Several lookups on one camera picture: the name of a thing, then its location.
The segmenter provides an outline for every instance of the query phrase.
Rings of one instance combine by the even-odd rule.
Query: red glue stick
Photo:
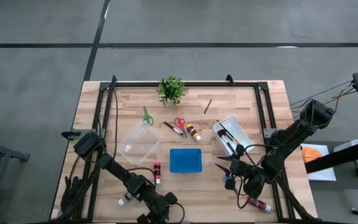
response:
[[[254,199],[252,197],[248,198],[248,203],[250,203],[251,205],[260,208],[261,210],[265,210],[266,212],[270,212],[272,207],[268,204],[266,204],[265,202],[258,200],[258,199]]]
[[[154,162],[154,178],[155,183],[161,183],[161,165],[159,162]]]

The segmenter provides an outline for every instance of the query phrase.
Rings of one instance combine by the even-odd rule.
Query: clear plastic container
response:
[[[131,164],[141,164],[160,144],[158,131],[139,122],[117,145],[118,152]]]

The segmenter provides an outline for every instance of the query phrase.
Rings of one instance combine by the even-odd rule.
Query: scissors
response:
[[[178,126],[183,131],[185,138],[187,138],[186,130],[185,130],[185,120],[183,118],[175,118],[175,125]]]
[[[144,110],[144,119],[143,119],[143,121],[145,121],[149,125],[153,125],[154,119],[148,114],[146,106],[143,106],[143,110]]]

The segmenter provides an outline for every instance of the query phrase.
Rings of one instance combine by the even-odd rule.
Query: red scissors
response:
[[[183,118],[175,118],[175,125],[178,126],[183,131],[185,138],[187,138],[186,130],[185,130],[185,120]]]

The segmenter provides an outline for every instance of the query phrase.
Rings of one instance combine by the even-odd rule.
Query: orange object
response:
[[[313,149],[312,147],[304,147],[301,150],[301,152],[302,152],[303,161],[305,163],[313,161],[323,156],[321,155],[321,152],[319,152],[317,149]]]

